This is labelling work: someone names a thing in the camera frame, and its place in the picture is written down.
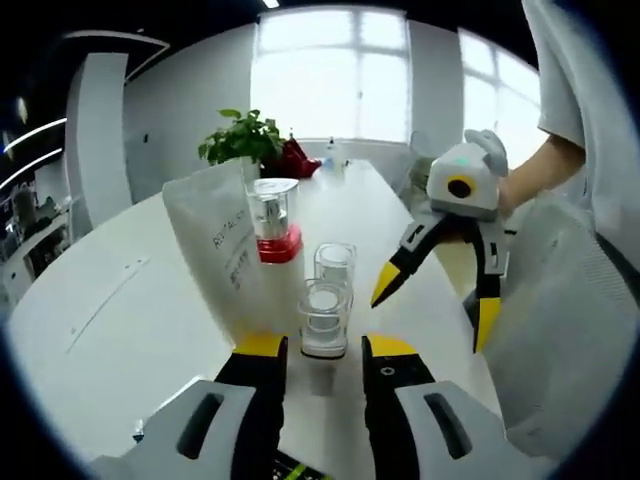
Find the window frame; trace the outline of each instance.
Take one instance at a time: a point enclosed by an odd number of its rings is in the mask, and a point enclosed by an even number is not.
[[[261,28],[260,24],[267,18],[274,18],[277,16],[290,15],[295,13],[311,13],[311,12],[348,12],[351,14],[352,19],[352,35],[351,40],[346,43],[341,44],[330,44],[330,45],[317,45],[317,46],[304,46],[304,47],[290,47],[290,48],[276,48],[276,49],[265,49],[261,45]],[[362,27],[362,22],[365,13],[386,13],[398,16],[403,23],[403,34],[405,45],[403,48],[393,48],[393,47],[380,47],[367,45],[362,41],[360,31]],[[297,7],[297,8],[287,8],[287,9],[279,9],[277,12],[269,12],[265,14],[261,14],[258,17],[257,28],[255,30],[255,43],[254,43],[254,52],[253,52],[253,62],[252,62],[252,71],[258,64],[261,58],[271,54],[282,54],[293,51],[303,51],[303,50],[347,50],[353,52],[355,55],[355,71],[356,71],[356,91],[354,92],[354,96],[356,99],[356,109],[355,109],[355,119],[354,119],[354,131],[355,136],[353,137],[342,137],[342,136],[334,136],[333,138],[342,141],[354,141],[354,142],[367,142],[367,143],[383,143],[383,144],[407,144],[409,141],[409,137],[411,135],[411,123],[412,123],[412,98],[413,98],[413,72],[412,72],[412,62],[411,62],[411,36],[409,32],[409,22],[407,21],[407,14],[404,10],[393,10],[386,8],[377,8],[377,7],[360,7],[360,6],[342,6],[342,5],[327,5],[327,6],[319,6],[319,7]],[[362,98],[364,96],[363,92],[363,80],[362,80],[362,71],[363,71],[363,60],[365,55],[369,54],[381,54],[381,55],[389,55],[393,57],[397,57],[403,60],[406,69],[406,78],[407,78],[407,92],[405,95],[405,135],[402,140],[380,140],[375,138],[367,138],[362,134]],[[253,104],[253,86],[252,86],[252,94],[250,99],[251,108],[254,108]],[[307,137],[296,137],[301,141],[318,141],[325,140],[326,138],[323,136],[307,136]]]
[[[526,101],[527,103],[530,103],[531,105],[533,105],[534,107],[536,107],[538,110],[540,110],[540,103],[537,103],[535,100],[527,97],[526,95],[522,94],[521,92],[519,92],[518,90],[516,90],[515,88],[513,88],[511,85],[509,85],[508,83],[506,83],[504,80],[502,80],[502,78],[500,77],[500,70],[499,70],[499,66],[498,66],[498,54],[503,54],[503,55],[510,55],[513,58],[520,60],[519,58],[515,57],[512,53],[510,53],[509,51],[500,48],[498,45],[495,45],[493,42],[482,38],[478,35],[475,35],[471,32],[468,32],[466,30],[459,30],[458,31],[458,35],[460,36],[460,38],[462,38],[462,36],[466,36],[469,38],[473,38],[474,40],[478,40],[482,43],[484,43],[485,45],[487,45],[489,47],[489,53],[491,55],[491,63],[493,65],[493,75],[489,75],[487,73],[481,72],[479,70],[476,70],[475,68],[471,67],[470,65],[465,64],[464,62],[464,58],[462,58],[462,72],[463,72],[463,76],[470,76],[470,77],[474,77],[477,78],[478,80],[482,80],[483,82],[488,83],[489,85],[491,85],[495,92],[496,92],[496,119],[493,122],[493,126],[492,129],[494,131],[498,130],[498,125],[500,123],[500,89],[505,88],[507,90],[509,90],[511,93],[517,95],[520,99]]]

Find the red lid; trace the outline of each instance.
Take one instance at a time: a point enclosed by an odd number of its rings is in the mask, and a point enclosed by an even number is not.
[[[275,240],[258,240],[258,253],[262,263],[287,263],[302,249],[300,227],[291,225],[287,234]]]

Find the bottle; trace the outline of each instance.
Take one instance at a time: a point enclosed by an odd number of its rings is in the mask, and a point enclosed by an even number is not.
[[[329,140],[329,145],[327,145],[327,150],[324,156],[323,166],[333,169],[335,164],[335,154],[336,154],[336,144],[333,141],[333,137]]]
[[[298,183],[263,178],[247,192],[269,299],[270,330],[290,337],[299,335],[298,298],[304,286],[304,245],[294,214]]]
[[[347,159],[344,156],[343,147],[340,144],[336,144],[333,147],[333,169],[338,173],[344,173],[344,169],[347,166]]]

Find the person's hand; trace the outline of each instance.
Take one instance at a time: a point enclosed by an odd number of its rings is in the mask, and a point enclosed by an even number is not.
[[[498,215],[502,220],[507,220],[515,209],[516,205],[509,191],[509,179],[501,177],[498,180]]]

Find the green leaves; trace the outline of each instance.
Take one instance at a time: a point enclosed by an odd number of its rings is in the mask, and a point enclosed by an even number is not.
[[[226,118],[238,118],[238,119],[242,118],[242,114],[239,111],[234,110],[233,108],[224,108],[222,110],[218,110],[218,113]]]
[[[221,116],[231,118],[227,129],[218,129],[198,147],[198,156],[211,165],[232,158],[251,157],[262,163],[277,161],[282,155],[284,139],[272,118],[262,122],[260,110],[251,110],[245,117],[233,109],[219,110]]]

